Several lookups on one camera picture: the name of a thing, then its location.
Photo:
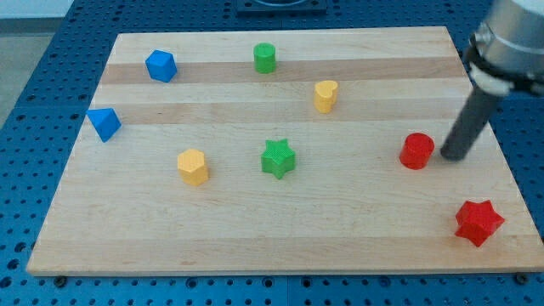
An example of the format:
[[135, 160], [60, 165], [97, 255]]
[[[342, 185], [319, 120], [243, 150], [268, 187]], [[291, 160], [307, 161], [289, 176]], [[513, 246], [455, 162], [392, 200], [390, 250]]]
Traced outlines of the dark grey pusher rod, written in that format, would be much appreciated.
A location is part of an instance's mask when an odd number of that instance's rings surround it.
[[500, 95], [475, 87], [449, 131], [440, 154], [448, 161], [463, 160], [502, 100]]

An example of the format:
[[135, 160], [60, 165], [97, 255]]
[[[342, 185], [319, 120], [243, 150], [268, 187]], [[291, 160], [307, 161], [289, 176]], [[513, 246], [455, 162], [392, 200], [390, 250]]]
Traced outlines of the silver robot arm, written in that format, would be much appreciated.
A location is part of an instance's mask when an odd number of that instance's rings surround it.
[[440, 149], [455, 162], [466, 157], [510, 93], [543, 95], [543, 2], [494, 1], [464, 59], [474, 86]]

